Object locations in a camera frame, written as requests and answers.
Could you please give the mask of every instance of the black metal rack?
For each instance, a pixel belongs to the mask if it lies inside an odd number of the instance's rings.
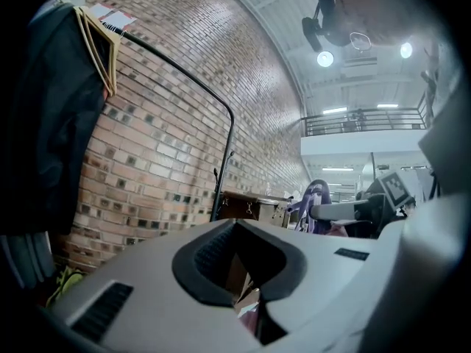
[[[188,72],[186,69],[184,69],[180,64],[178,64],[176,61],[174,61],[172,58],[168,57],[167,55],[163,54],[159,50],[157,50],[155,47],[149,45],[147,42],[144,40],[136,37],[135,35],[127,32],[126,30],[121,30],[117,27],[113,27],[111,29],[117,34],[120,34],[122,37],[131,40],[132,42],[136,43],[137,45],[143,47],[147,51],[153,53],[155,56],[158,56],[160,59],[163,61],[167,62],[170,64],[172,67],[177,69],[179,72],[187,76],[191,81],[193,81],[195,84],[201,87],[205,92],[210,94],[215,100],[217,100],[220,104],[222,104],[226,110],[229,113],[230,116],[230,128],[229,128],[229,133],[227,135],[227,140],[226,140],[226,149],[224,150],[224,156],[222,157],[222,164],[221,168],[219,169],[219,178],[217,179],[216,183],[216,193],[214,195],[214,200],[213,200],[213,209],[211,210],[211,217],[210,221],[214,221],[216,219],[216,214],[219,206],[219,198],[221,196],[221,188],[222,188],[222,181],[224,180],[224,173],[226,171],[226,166],[227,166],[227,159],[228,155],[230,152],[230,144],[233,139],[233,129],[234,129],[234,112],[231,110],[229,105],[220,97],[218,96],[209,86],[207,86],[203,81],[198,79],[196,76]]]

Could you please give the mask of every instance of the fluorescent light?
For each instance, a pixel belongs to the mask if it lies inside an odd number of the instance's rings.
[[[377,106],[377,108],[378,109],[395,109],[398,106],[399,106],[399,104],[396,104],[396,103],[380,103]]]
[[[404,59],[408,59],[412,55],[412,45],[409,42],[405,42],[401,47],[400,47],[400,56],[402,56]]]
[[[353,171],[353,168],[322,168],[322,171]]]
[[[329,51],[323,51],[317,55],[317,63],[321,67],[330,67],[333,64],[333,55]]]
[[[342,111],[347,111],[346,107],[340,107],[338,109],[332,109],[332,110],[324,110],[322,111],[323,114],[332,114],[332,113],[341,113]]]

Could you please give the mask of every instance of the hanger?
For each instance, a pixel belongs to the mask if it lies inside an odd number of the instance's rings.
[[[118,50],[120,36],[110,30],[106,29],[103,24],[93,16],[91,11],[87,7],[74,7],[75,13],[77,15],[77,20],[79,21],[80,31],[85,40],[85,45],[87,46],[88,52],[92,57],[93,64],[98,71],[100,78],[102,79],[105,87],[107,88],[110,96],[114,96],[117,91],[116,86],[116,61],[118,57]],[[90,26],[92,29],[95,29],[109,44],[110,44],[110,58],[108,64],[108,72],[106,72],[105,67],[98,55],[95,44],[91,37]]]

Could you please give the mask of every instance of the black garment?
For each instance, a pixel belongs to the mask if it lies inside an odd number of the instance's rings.
[[[105,68],[110,46],[94,34]],[[82,161],[104,104],[104,85],[70,4],[29,26],[21,77],[8,106],[4,158],[7,234],[68,234]]]

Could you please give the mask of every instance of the balcony railing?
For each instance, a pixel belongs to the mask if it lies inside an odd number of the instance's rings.
[[[308,116],[302,120],[305,122],[306,136],[390,129],[425,129],[423,109],[419,111],[419,108],[359,109]]]

